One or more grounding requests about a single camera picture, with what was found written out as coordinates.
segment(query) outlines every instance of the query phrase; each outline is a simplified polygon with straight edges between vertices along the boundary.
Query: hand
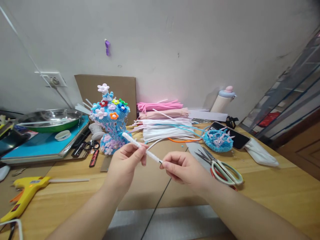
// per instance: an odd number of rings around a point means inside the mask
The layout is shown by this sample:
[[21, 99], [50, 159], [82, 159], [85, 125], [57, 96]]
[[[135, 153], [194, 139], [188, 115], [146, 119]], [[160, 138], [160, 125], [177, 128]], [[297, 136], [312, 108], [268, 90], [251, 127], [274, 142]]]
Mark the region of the hand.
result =
[[170, 152], [160, 165], [167, 174], [180, 184], [187, 184], [194, 192], [202, 195], [208, 191], [213, 177], [204, 167], [187, 152]]
[[146, 144], [141, 143], [141, 147], [138, 148], [133, 143], [128, 143], [117, 150], [111, 159], [108, 174], [102, 188], [107, 185], [123, 197], [130, 188], [134, 169], [138, 163], [141, 162], [143, 166], [146, 165], [147, 148], [148, 145]]

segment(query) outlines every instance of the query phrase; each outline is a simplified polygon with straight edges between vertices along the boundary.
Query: yellow glue gun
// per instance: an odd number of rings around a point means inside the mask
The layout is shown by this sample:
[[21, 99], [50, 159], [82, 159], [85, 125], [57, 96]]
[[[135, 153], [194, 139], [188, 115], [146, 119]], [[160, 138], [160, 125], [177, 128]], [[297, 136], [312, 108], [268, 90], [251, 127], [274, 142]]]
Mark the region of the yellow glue gun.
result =
[[17, 203], [9, 213], [0, 219], [0, 222], [6, 222], [20, 217], [36, 192], [40, 188], [46, 187], [50, 183], [50, 179], [50, 177], [25, 177], [15, 180], [13, 185], [16, 188], [23, 188], [23, 190], [10, 201]]

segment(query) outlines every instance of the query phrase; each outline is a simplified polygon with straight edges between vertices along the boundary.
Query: door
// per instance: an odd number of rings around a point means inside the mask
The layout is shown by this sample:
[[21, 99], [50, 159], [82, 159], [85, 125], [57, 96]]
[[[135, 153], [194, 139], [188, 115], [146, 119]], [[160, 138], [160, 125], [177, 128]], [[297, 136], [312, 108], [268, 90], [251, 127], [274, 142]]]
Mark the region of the door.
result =
[[320, 181], [320, 122], [294, 137], [277, 152]]

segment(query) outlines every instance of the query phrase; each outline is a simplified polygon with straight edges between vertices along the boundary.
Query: finger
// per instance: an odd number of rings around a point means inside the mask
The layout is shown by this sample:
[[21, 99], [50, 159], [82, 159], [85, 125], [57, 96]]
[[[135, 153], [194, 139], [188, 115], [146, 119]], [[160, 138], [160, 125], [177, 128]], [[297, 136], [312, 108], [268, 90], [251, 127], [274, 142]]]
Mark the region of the finger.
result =
[[146, 154], [142, 157], [141, 164], [144, 167], [147, 165], [147, 155]]
[[178, 165], [182, 166], [183, 162], [186, 159], [186, 153], [184, 152], [169, 152], [164, 158], [163, 161], [167, 162], [176, 162]]
[[174, 164], [172, 162], [165, 161], [162, 163], [162, 166], [170, 173], [176, 175], [177, 177], [183, 179], [184, 168], [180, 165]]
[[172, 162], [173, 164], [179, 165], [177, 161], [171, 161], [171, 162]]
[[146, 150], [144, 146], [141, 146], [128, 159], [136, 166], [146, 154]]
[[[144, 143], [140, 143], [140, 144], [146, 148], [149, 147], [147, 144], [144, 144]], [[127, 157], [130, 157], [137, 149], [138, 147], [135, 144], [127, 143], [120, 148], [120, 153], [126, 155]]]
[[166, 172], [167, 172], [167, 174], [171, 177], [171, 179], [173, 179], [175, 182], [178, 182], [178, 183], [180, 183], [180, 184], [184, 184], [184, 182], [181, 180], [181, 178], [179, 178], [179, 177], [177, 177], [176, 175], [168, 172], [167, 170], [166, 170]]

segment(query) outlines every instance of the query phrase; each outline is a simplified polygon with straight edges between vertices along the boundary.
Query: pipe cleaner craft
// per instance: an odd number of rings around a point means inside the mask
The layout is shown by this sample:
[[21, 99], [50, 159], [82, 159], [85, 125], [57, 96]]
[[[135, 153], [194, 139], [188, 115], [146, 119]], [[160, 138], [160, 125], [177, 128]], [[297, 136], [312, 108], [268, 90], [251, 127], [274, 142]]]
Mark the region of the pipe cleaner craft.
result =
[[232, 149], [232, 138], [235, 136], [230, 137], [230, 131], [227, 133], [227, 130], [227, 128], [208, 130], [203, 136], [203, 141], [212, 151], [228, 152]]
[[113, 97], [113, 92], [109, 93], [107, 84], [98, 85], [98, 92], [102, 93], [102, 100], [93, 104], [89, 117], [101, 123], [108, 132], [101, 138], [100, 149], [105, 155], [112, 155], [129, 142], [122, 133], [127, 132], [125, 118], [130, 108], [123, 100]]

